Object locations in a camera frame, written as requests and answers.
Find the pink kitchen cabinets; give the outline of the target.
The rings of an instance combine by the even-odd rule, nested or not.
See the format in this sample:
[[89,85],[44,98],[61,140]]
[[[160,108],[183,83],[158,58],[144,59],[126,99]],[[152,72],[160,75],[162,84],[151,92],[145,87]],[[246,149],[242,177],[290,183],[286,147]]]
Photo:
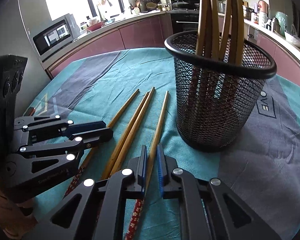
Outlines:
[[[300,49],[285,38],[246,20],[245,38],[264,49],[277,65],[277,74],[300,86]],[[173,34],[170,12],[135,16],[110,24],[79,38],[46,61],[50,78],[73,61],[110,51],[163,47]]]

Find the teal kitchen appliance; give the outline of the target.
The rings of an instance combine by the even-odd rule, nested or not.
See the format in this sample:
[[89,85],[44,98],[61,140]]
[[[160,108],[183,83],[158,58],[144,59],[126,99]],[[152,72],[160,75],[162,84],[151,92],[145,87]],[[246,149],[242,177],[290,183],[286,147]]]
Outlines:
[[279,25],[280,25],[280,34],[282,36],[285,36],[285,32],[288,30],[289,27],[289,18],[288,15],[286,15],[284,12],[277,12],[275,14],[275,17],[277,18]]

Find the teal grey tablecloth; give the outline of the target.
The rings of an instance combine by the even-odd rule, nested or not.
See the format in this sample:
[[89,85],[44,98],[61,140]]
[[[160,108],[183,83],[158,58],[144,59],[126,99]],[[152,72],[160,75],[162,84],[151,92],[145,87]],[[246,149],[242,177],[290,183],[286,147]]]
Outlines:
[[144,94],[154,89],[146,115],[129,149],[137,157],[150,146],[165,93],[169,93],[160,141],[166,155],[195,177],[220,178],[282,239],[300,229],[300,87],[275,76],[268,80],[233,144],[219,153],[187,145],[176,128],[173,57],[162,48],[130,49],[70,63],[33,100],[36,115],[58,114],[74,123],[110,122],[127,99],[136,98],[114,126],[83,179],[99,180],[121,133]]

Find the silver microwave oven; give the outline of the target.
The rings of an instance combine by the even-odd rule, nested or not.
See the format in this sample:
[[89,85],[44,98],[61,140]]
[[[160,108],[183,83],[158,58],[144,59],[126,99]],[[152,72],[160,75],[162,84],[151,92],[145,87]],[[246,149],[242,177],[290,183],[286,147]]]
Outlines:
[[32,37],[32,42],[44,61],[79,36],[80,29],[73,14],[66,14],[46,24],[41,32]]

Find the black mesh utensil holder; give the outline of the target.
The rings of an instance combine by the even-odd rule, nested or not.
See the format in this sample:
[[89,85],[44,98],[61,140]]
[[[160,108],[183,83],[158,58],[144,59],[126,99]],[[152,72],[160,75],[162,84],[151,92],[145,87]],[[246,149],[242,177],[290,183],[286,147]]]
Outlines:
[[229,43],[221,61],[196,55],[196,43],[194,30],[165,40],[174,59],[176,125],[189,146],[215,152],[237,137],[277,66],[264,49],[250,41],[243,44],[239,66],[229,61]]

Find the black built-in oven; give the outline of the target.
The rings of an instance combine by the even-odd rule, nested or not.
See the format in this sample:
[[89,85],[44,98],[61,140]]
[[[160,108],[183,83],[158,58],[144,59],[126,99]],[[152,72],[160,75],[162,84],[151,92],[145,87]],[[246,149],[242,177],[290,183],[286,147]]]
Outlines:
[[198,29],[200,0],[170,0],[173,33]]

